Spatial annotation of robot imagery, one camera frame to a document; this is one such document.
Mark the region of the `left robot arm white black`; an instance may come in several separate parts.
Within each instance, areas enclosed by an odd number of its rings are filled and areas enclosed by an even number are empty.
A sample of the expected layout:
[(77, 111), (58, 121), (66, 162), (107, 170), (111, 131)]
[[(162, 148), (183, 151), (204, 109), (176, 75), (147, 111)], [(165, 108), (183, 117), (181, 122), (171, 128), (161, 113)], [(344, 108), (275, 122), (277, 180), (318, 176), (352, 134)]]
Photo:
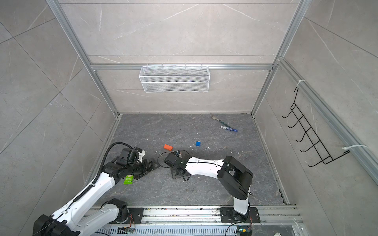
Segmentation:
[(85, 213), (119, 181), (133, 176), (135, 180), (159, 167), (155, 160), (144, 159), (145, 151), (125, 147), (119, 156), (103, 162), (95, 178), (73, 199), (51, 215), (40, 216), (33, 225), (34, 236), (90, 236), (110, 222), (132, 223), (132, 214), (126, 202), (111, 199), (100, 210), (86, 219)]

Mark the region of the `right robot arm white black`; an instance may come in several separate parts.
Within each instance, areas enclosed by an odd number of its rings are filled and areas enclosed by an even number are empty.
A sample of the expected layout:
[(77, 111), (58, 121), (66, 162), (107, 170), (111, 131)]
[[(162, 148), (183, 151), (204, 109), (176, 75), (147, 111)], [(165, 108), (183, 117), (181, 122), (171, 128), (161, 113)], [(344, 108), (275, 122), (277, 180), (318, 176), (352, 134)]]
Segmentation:
[(251, 185), (253, 173), (232, 156), (221, 160), (200, 159), (185, 152), (170, 153), (164, 159), (172, 171), (172, 176), (185, 177), (206, 176), (217, 179), (233, 197), (233, 209), (229, 215), (231, 221), (243, 222), (249, 218)]

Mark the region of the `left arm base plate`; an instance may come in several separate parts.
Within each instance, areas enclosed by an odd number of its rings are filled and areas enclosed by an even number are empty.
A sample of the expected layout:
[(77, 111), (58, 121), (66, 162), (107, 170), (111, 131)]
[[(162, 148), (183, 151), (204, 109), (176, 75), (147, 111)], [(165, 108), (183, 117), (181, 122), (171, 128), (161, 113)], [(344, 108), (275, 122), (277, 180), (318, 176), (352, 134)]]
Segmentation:
[(140, 224), (143, 218), (144, 208), (132, 207), (120, 210), (118, 218), (115, 220), (118, 224)]

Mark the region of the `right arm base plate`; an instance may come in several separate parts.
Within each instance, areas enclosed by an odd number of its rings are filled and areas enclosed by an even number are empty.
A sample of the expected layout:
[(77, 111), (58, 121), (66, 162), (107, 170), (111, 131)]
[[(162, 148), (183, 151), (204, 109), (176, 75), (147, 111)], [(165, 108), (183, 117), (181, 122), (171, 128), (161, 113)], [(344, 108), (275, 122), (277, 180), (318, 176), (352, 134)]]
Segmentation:
[(246, 214), (238, 213), (232, 207), (221, 207), (220, 218), (222, 223), (250, 222), (255, 224), (261, 222), (256, 207), (250, 207)]

